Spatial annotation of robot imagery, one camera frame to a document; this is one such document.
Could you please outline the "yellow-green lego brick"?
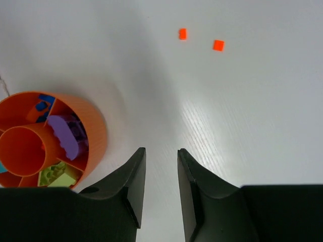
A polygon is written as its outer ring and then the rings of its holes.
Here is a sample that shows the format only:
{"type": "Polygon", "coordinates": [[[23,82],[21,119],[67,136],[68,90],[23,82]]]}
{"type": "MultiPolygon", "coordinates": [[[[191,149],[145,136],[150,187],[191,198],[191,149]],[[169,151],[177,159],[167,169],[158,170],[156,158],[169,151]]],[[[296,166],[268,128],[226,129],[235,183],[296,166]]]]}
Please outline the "yellow-green lego brick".
{"type": "Polygon", "coordinates": [[[48,185],[48,187],[71,187],[76,183],[76,180],[69,176],[66,173],[63,173],[57,179],[55,179],[52,183],[48,185]]]}
{"type": "Polygon", "coordinates": [[[49,166],[38,174],[38,187],[46,187],[58,179],[66,169],[67,165],[64,162],[49,166]]]}

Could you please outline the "small orange lego tile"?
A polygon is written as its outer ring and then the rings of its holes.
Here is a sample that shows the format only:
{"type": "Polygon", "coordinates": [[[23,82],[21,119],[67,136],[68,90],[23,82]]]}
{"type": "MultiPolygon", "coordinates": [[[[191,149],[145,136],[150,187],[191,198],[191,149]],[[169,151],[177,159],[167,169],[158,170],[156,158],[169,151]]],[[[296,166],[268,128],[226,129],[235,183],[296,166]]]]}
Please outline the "small orange lego tile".
{"type": "Polygon", "coordinates": [[[213,43],[213,50],[222,52],[225,47],[225,42],[222,40],[215,40],[213,43]]]}

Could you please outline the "teal 2x4 lego brick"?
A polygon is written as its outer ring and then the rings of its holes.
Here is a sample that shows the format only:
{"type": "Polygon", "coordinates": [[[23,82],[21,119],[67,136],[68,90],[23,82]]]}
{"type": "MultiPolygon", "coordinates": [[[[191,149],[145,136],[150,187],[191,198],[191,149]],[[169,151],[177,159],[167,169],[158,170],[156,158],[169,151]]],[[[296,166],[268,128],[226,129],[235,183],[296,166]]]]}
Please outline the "teal 2x4 lego brick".
{"type": "Polygon", "coordinates": [[[0,173],[7,172],[7,169],[3,166],[3,164],[0,162],[0,173]]]}

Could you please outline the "blue rounded lego brick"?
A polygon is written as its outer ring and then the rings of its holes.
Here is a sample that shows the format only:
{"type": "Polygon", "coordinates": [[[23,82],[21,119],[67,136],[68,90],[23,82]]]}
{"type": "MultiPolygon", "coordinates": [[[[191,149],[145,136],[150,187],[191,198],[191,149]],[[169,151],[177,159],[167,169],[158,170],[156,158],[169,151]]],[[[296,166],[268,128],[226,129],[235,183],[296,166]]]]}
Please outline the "blue rounded lego brick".
{"type": "Polygon", "coordinates": [[[45,94],[40,94],[38,96],[38,99],[40,101],[35,106],[37,111],[44,111],[47,108],[50,110],[55,101],[55,98],[53,96],[45,95],[45,94]]]}

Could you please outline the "small orange lego piece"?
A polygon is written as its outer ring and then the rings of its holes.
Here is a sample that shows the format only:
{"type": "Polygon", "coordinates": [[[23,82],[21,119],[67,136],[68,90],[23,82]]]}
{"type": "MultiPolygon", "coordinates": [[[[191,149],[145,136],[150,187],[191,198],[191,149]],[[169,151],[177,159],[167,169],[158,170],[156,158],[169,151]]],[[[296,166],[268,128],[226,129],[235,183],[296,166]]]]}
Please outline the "small orange lego piece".
{"type": "Polygon", "coordinates": [[[182,40],[182,41],[187,40],[188,34],[187,34],[187,29],[186,28],[179,29],[178,33],[179,33],[178,38],[180,40],[182,40]]]}

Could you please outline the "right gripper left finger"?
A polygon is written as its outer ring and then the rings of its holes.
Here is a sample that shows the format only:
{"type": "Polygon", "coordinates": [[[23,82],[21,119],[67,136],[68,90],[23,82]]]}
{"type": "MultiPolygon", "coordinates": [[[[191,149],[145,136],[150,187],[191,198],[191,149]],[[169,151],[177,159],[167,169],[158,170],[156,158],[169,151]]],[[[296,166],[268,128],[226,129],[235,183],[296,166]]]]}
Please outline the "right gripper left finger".
{"type": "Polygon", "coordinates": [[[2,188],[1,241],[135,241],[141,226],[146,150],[76,193],[2,188]]]}

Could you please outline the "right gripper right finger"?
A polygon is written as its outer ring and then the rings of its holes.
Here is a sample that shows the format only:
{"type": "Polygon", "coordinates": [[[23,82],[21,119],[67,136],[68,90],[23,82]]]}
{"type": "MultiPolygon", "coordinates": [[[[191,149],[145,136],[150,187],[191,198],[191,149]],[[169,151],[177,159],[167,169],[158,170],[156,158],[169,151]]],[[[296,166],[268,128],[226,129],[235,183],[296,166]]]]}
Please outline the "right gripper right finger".
{"type": "Polygon", "coordinates": [[[322,185],[236,187],[178,151],[186,241],[322,241],[322,185]]]}

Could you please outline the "purple arch lego brick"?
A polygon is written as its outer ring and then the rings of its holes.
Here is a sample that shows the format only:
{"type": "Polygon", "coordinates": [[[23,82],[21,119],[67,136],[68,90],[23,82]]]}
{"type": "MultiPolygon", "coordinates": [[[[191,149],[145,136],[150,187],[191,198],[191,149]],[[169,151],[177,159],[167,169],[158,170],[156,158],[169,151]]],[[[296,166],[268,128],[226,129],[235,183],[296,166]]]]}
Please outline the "purple arch lego brick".
{"type": "Polygon", "coordinates": [[[67,125],[72,132],[72,135],[78,143],[83,143],[86,147],[89,146],[88,138],[86,135],[85,128],[80,121],[68,121],[67,125]]]}

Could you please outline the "purple rounded lego brick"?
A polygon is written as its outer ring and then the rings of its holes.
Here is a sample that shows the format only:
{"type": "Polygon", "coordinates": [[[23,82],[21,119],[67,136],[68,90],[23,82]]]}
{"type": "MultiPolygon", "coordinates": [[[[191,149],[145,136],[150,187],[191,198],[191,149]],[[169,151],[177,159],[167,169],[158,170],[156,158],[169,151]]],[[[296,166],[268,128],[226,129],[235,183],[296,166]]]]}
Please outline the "purple rounded lego brick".
{"type": "Polygon", "coordinates": [[[58,138],[60,146],[65,150],[66,157],[70,160],[74,160],[87,152],[89,147],[76,141],[67,125],[68,121],[80,121],[80,119],[74,113],[66,115],[49,115],[47,118],[47,123],[53,129],[53,134],[58,138]]]}

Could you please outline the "orange round divided container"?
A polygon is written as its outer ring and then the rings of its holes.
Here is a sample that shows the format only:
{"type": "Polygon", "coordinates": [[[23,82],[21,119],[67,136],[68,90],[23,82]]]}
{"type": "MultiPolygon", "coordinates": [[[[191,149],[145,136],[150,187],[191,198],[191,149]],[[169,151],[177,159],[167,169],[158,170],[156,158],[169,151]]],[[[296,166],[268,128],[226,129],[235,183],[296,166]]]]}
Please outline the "orange round divided container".
{"type": "Polygon", "coordinates": [[[13,94],[1,101],[1,186],[36,187],[38,174],[45,168],[66,163],[76,173],[76,184],[87,178],[98,166],[107,147],[107,129],[100,111],[88,100],[59,93],[46,93],[55,101],[50,115],[76,114],[86,130],[89,149],[74,160],[66,157],[53,129],[46,121],[36,120],[43,114],[36,111],[40,92],[13,94]]]}

